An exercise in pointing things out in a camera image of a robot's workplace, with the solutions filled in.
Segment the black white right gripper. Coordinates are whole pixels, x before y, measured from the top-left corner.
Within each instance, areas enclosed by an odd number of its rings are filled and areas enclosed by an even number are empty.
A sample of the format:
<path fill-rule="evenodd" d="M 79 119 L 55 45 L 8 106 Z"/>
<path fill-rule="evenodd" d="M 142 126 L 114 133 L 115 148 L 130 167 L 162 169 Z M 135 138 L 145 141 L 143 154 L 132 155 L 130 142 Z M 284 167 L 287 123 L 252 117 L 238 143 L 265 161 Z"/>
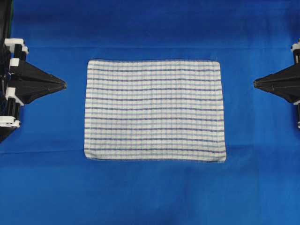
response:
<path fill-rule="evenodd" d="M 300 40 L 291 46 L 293 53 L 294 65 L 280 70 L 276 73 L 267 75 L 256 79 L 253 84 L 254 87 L 265 92 L 269 92 L 276 96 L 285 99 L 289 103 L 297 106 L 298 122 L 300 127 L 300 88 L 299 87 L 275 87 L 264 83 L 295 81 L 300 79 Z"/>

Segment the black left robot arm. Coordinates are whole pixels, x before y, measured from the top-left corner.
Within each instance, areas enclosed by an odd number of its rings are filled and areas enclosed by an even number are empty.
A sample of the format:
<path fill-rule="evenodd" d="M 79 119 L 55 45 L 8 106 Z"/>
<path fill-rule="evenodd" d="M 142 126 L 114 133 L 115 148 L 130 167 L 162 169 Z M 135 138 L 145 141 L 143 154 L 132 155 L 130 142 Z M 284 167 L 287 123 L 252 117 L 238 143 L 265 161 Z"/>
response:
<path fill-rule="evenodd" d="M 0 127 L 21 125 L 20 108 L 66 89 L 67 83 L 28 63 L 29 48 L 22 38 L 11 38 L 13 2 L 0 2 Z"/>

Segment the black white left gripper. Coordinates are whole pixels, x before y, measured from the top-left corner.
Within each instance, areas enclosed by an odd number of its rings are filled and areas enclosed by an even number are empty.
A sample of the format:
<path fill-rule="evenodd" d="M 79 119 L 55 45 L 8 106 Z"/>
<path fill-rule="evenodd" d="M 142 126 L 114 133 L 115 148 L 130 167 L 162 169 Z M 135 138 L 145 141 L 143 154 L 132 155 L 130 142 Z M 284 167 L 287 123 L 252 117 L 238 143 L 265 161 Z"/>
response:
<path fill-rule="evenodd" d="M 67 83 L 24 61 L 29 53 L 22 38 L 5 38 L 0 52 L 1 91 L 4 112 L 2 128 L 19 128 L 20 108 L 32 101 L 67 88 Z"/>

